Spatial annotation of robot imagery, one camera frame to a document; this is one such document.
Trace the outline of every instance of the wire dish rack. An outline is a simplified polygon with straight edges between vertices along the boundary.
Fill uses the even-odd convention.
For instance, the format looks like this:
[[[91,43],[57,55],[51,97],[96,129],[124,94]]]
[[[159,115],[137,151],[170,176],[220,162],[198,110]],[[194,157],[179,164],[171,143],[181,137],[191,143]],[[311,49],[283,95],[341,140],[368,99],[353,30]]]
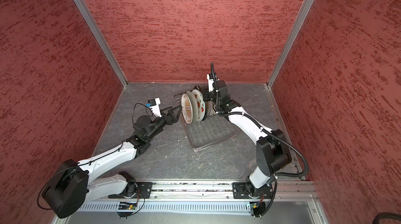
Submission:
[[[174,95],[177,106],[181,105],[182,94]],[[195,152],[233,138],[241,131],[238,126],[217,115],[190,125],[185,124],[182,115],[180,118],[188,141]]]

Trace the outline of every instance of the oval plate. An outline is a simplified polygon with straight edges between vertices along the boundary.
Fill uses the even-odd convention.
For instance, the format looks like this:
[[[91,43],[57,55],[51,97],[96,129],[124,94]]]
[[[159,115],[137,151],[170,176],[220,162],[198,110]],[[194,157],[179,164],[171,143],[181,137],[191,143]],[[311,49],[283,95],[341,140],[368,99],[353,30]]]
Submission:
[[[189,101],[188,95],[185,93],[181,95],[181,106],[183,107],[181,114],[183,115],[185,124],[189,125],[192,123],[192,105]]]
[[[197,100],[197,109],[198,109],[198,119],[197,122],[201,121],[204,117],[204,101],[201,92],[197,89],[192,90],[192,93]]]
[[[191,91],[187,91],[185,94],[188,96],[189,102],[191,102],[191,109],[192,109],[191,124],[194,124],[198,119],[197,100],[195,99],[195,96]]]

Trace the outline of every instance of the red wall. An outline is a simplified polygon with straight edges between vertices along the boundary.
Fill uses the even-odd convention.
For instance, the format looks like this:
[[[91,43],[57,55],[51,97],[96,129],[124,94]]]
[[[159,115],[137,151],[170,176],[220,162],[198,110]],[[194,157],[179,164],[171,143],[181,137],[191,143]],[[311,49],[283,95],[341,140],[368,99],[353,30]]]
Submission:
[[[73,0],[0,0],[0,17],[0,223],[49,223],[40,188],[92,154],[122,85]]]
[[[262,82],[303,0],[85,0],[129,81]]]
[[[401,0],[315,0],[273,92],[330,224],[401,214]]]

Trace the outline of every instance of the black mounting plate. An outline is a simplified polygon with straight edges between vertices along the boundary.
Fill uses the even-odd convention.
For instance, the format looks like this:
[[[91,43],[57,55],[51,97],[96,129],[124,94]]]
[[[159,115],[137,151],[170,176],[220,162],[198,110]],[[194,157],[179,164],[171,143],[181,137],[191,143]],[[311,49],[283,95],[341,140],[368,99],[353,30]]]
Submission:
[[[233,182],[233,195],[234,199],[253,199],[251,198],[246,192],[245,192],[245,182]],[[266,186],[264,188],[263,194],[265,196],[265,199],[271,199],[273,196],[273,193],[270,191],[271,187]]]
[[[137,188],[139,189],[139,192],[142,194],[141,198],[143,196],[145,197],[145,199],[149,199],[150,193],[152,192],[153,182],[136,182],[136,184],[138,186]],[[109,199],[125,199],[125,200],[136,199],[136,193],[131,198],[125,198],[119,194],[112,194],[109,195]]]

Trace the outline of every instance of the metal corner post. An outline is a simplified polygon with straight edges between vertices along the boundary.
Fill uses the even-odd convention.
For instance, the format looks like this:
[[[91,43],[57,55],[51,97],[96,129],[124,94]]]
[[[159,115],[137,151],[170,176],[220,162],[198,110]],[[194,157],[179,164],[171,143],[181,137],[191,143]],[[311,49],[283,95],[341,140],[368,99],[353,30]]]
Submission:
[[[81,12],[83,18],[85,19],[86,23],[88,24],[89,28],[91,29],[93,35],[95,36],[96,40],[98,41],[100,47],[102,48],[104,54],[106,55],[107,59],[109,60],[113,70],[117,74],[118,78],[120,79],[121,83],[124,87],[127,86],[128,80],[125,77],[121,67],[119,66],[117,60],[115,59],[112,50],[108,46],[106,39],[103,37],[102,32],[100,31],[98,25],[96,24],[95,20],[91,12],[89,11],[88,7],[85,4],[84,0],[74,0],[78,10]]]
[[[273,86],[273,83],[278,76],[281,66],[283,66],[283,63],[287,57],[287,54],[288,54],[289,50],[291,49],[291,46],[294,43],[299,30],[301,29],[303,21],[305,20],[310,7],[312,6],[313,1],[314,0],[303,0],[302,6],[299,9],[297,17],[295,18],[294,25],[292,26],[291,31],[289,32],[287,41],[285,42],[283,50],[281,51],[281,53],[278,57],[277,63],[273,68],[272,74],[270,75],[270,78],[268,81],[269,88],[271,88]]]

